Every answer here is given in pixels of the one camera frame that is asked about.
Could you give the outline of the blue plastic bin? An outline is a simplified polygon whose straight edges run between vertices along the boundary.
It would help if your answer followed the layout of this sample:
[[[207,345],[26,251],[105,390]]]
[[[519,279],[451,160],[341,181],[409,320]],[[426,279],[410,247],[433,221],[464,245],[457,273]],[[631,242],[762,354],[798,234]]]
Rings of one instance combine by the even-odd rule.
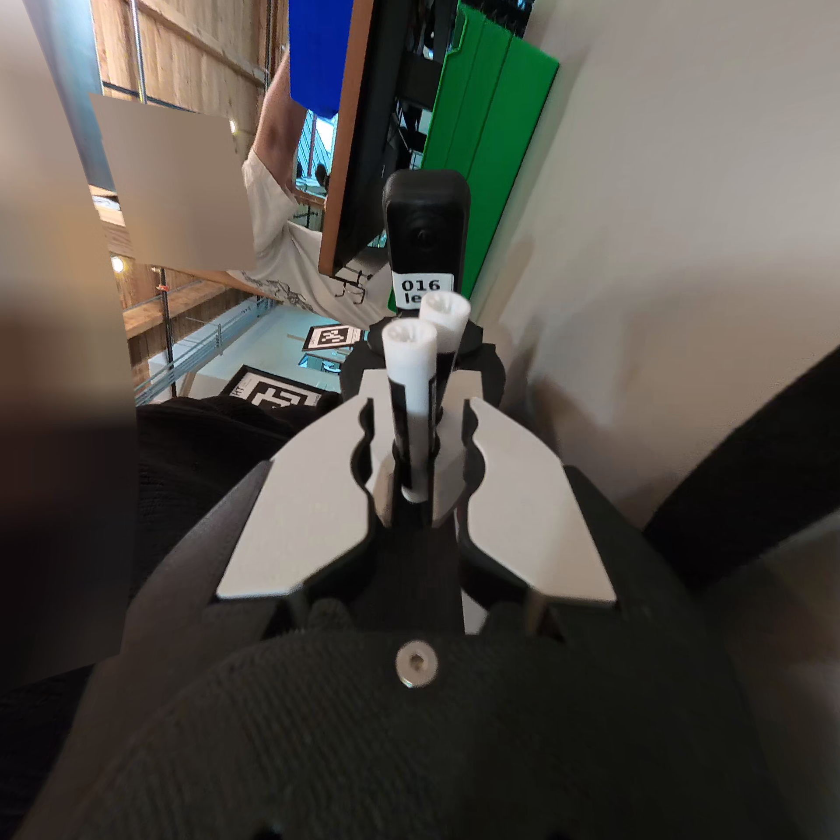
[[[290,96],[317,117],[340,109],[352,1],[289,1]]]

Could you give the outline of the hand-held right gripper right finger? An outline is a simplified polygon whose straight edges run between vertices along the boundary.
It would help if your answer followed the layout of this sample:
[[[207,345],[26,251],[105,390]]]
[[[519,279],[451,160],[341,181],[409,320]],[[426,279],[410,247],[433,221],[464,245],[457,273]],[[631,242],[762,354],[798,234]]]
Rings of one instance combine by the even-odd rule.
[[[478,397],[465,401],[459,575],[475,602],[616,602],[560,458]]]

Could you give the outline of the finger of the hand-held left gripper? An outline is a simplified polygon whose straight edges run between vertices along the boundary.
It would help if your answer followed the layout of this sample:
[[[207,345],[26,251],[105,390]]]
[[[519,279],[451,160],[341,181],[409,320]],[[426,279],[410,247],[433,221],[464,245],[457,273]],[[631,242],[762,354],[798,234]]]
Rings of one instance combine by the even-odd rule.
[[[442,414],[437,425],[438,448],[434,460],[432,527],[443,525],[465,488],[466,449],[462,440],[465,402],[482,397],[481,373],[457,370],[449,377]]]
[[[386,370],[367,370],[363,373],[360,395],[370,398],[374,408],[374,436],[371,441],[371,477],[366,483],[377,516],[382,522],[392,519],[395,442],[394,418],[390,381]]]

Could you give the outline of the black dry erase marker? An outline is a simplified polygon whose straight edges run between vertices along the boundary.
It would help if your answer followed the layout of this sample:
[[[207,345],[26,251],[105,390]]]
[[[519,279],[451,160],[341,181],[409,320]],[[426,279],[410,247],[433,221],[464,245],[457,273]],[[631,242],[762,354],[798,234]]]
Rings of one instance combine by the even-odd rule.
[[[418,318],[396,318],[382,339],[402,495],[426,502],[435,446],[437,331]]]
[[[422,300],[419,319],[436,332],[436,407],[435,421],[443,415],[443,400],[461,340],[470,315],[469,301],[449,290],[429,291]]]

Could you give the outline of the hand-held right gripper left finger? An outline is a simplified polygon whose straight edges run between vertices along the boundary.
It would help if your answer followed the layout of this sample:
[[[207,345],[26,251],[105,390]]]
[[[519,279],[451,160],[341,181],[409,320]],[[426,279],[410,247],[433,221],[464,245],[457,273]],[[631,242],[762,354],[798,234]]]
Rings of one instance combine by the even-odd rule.
[[[219,599],[355,597],[375,570],[375,405],[357,395],[305,427],[267,477],[219,582]]]

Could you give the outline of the person's black knit clothing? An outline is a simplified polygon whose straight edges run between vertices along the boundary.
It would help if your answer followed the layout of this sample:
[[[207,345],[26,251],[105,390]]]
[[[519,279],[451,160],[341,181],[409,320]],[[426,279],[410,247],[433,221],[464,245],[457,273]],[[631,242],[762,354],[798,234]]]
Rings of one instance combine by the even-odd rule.
[[[177,397],[137,411],[139,497],[132,600],[168,552],[252,468],[341,405],[256,406],[231,395]]]

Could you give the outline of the framed fiducial tag board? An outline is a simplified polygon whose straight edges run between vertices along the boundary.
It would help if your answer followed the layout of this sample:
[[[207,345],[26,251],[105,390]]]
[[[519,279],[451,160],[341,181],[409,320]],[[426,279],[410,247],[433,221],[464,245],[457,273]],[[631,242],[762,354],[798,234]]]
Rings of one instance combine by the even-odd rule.
[[[329,391],[242,365],[221,390],[221,396],[237,397],[266,410],[288,406],[317,406]]]

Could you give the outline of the green plastic bin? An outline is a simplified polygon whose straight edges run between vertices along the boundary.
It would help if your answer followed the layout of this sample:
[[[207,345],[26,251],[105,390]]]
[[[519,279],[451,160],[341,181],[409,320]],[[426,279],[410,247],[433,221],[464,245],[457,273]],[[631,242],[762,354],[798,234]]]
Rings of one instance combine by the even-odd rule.
[[[454,170],[471,204],[461,292],[470,298],[560,63],[460,3],[444,59],[422,168]]]

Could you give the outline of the wooden edged desk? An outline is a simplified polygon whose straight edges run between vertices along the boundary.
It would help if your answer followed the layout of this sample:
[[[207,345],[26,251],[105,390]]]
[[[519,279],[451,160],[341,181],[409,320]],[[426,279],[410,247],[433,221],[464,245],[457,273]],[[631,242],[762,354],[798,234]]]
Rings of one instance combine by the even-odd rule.
[[[382,192],[421,152],[457,2],[356,1],[350,13],[319,270],[333,277],[383,228]]]

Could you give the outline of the small fiducial tag sheet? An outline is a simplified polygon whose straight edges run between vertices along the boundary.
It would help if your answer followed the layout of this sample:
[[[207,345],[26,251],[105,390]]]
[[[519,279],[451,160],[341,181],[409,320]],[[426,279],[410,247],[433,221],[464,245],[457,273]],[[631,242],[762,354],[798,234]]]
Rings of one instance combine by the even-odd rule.
[[[366,332],[348,324],[321,324],[310,327],[303,341],[304,353],[347,350],[361,342]]]

